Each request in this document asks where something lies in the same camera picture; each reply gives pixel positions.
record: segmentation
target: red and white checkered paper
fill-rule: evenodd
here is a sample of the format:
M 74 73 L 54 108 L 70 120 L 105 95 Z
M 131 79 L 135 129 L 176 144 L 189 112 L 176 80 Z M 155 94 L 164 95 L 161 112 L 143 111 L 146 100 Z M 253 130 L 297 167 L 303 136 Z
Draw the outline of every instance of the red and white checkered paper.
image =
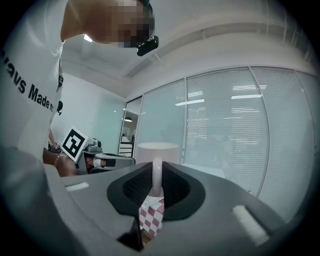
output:
M 146 208 L 139 208 L 139 223 L 140 229 L 144 229 L 153 237 L 156 237 L 159 230 L 162 228 L 162 222 L 165 212 L 164 199 L 148 206 Z

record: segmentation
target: ceiling light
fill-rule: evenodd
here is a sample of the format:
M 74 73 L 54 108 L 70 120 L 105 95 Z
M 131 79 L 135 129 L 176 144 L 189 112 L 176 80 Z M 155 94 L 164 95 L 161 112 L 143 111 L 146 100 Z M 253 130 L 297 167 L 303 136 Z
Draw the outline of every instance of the ceiling light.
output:
M 181 105 L 193 104 L 193 103 L 199 103 L 199 102 L 205 102 L 205 100 L 204 99 L 197 99 L 197 100 L 191 100 L 191 101 L 187 101 L 187 102 L 177 103 L 175 105 L 176 106 L 181 106 Z
M 231 99 L 249 99 L 249 98 L 261 98 L 261 94 L 252 94 L 252 95 L 239 95 L 239 96 L 232 96 Z
M 191 93 L 188 93 L 188 97 L 191 98 L 191 97 L 196 97 L 196 96 L 199 96 L 199 95 L 203 95 L 204 93 L 201 91 L 196 91 L 196 92 L 191 92 Z
M 84 35 L 84 40 L 87 40 L 90 43 L 92 42 L 92 39 L 89 36 L 87 36 L 86 34 Z
M 129 116 L 127 116 L 127 117 L 124 118 L 124 121 L 126 121 L 126 122 L 132 122 L 132 118 L 129 117 Z

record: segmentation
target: white t-shirt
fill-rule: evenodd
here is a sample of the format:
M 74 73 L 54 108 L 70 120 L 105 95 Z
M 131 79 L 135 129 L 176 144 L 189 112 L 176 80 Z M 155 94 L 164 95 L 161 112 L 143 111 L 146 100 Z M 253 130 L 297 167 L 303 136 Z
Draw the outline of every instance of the white t-shirt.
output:
M 0 52 L 0 144 L 17 147 L 39 160 L 48 147 L 50 125 L 61 98 L 61 27 L 67 2 L 35 3 Z

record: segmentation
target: window blinds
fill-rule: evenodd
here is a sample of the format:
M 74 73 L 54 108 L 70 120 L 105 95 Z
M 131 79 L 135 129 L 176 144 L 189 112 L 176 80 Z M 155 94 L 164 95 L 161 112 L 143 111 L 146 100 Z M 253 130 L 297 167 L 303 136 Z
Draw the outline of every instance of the window blinds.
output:
M 257 195 L 266 169 L 265 107 L 248 68 L 187 79 L 184 162 L 222 169 L 225 178 Z
M 289 222 L 309 185 L 314 156 L 312 116 L 294 71 L 252 70 L 263 94 L 270 134 L 267 172 L 258 198 Z
M 320 83 L 313 75 L 297 72 L 303 90 L 308 98 L 314 122 L 316 151 L 320 152 Z
M 138 125 L 137 145 L 146 142 L 175 143 L 181 153 L 185 128 L 184 105 L 184 80 L 146 93 Z

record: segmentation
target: doorway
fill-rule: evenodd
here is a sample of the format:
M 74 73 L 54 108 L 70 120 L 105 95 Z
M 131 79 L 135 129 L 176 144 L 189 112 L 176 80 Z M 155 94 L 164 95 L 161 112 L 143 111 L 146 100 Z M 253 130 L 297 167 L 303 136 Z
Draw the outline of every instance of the doorway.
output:
M 121 138 L 118 154 L 134 157 L 138 119 L 141 111 L 142 96 L 127 102 L 124 109 Z

